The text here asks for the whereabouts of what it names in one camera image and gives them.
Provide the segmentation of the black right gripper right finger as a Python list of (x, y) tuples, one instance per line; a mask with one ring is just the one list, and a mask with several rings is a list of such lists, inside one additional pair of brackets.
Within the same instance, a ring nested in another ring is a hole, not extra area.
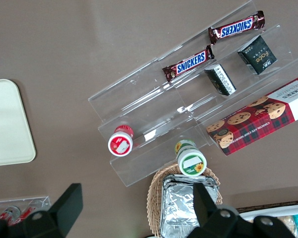
[(199, 222), (190, 238), (251, 238), (252, 224), (228, 205), (216, 205), (202, 183), (193, 185), (193, 205)]

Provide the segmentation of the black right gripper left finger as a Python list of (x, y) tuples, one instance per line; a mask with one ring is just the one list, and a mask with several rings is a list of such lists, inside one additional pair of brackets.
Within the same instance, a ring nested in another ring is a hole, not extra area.
[(24, 238), (65, 238), (83, 209), (82, 185), (71, 184), (47, 211), (37, 211), (22, 223)]

